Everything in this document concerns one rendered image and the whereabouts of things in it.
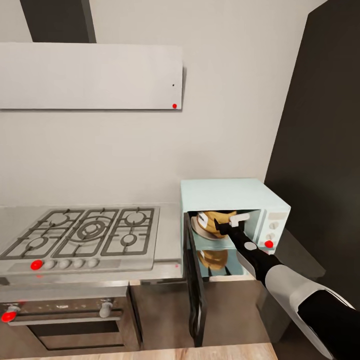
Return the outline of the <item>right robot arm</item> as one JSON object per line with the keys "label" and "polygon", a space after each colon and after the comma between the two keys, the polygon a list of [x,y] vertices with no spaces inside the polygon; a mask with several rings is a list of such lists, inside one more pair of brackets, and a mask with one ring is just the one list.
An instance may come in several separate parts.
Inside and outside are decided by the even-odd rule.
{"label": "right robot arm", "polygon": [[214,219],[220,234],[236,247],[238,261],[273,295],[288,315],[330,360],[360,360],[360,311],[330,288],[312,281],[267,254],[244,234],[242,213],[229,223]]}

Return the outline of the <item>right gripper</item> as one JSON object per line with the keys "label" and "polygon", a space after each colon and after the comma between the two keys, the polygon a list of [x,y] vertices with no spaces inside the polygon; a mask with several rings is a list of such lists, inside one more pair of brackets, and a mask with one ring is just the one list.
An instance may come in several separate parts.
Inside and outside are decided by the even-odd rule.
{"label": "right gripper", "polygon": [[219,223],[216,219],[214,219],[214,223],[216,230],[220,231],[222,236],[228,235],[231,240],[233,240],[234,235],[245,232],[244,221],[239,221],[238,226],[231,226],[229,223]]}

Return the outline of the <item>microwave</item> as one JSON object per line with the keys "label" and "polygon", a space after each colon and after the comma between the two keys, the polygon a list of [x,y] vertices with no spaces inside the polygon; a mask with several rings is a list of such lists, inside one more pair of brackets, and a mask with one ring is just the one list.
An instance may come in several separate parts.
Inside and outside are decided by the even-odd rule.
{"label": "microwave", "polygon": [[276,247],[291,206],[257,178],[186,179],[179,184],[182,247],[188,289],[189,333],[194,347],[202,347],[208,302],[196,249],[235,248],[233,240],[201,228],[197,211],[236,210],[249,214],[244,234],[259,248]]}

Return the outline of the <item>popcorn bag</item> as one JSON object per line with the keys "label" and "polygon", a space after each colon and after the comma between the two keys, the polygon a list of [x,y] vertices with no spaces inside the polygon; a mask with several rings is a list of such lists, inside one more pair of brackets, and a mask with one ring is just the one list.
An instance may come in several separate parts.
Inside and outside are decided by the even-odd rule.
{"label": "popcorn bag", "polygon": [[215,235],[219,238],[225,238],[225,235],[221,235],[220,231],[216,229],[215,219],[219,224],[230,223],[230,216],[237,214],[237,210],[197,210],[197,223],[205,231]]}

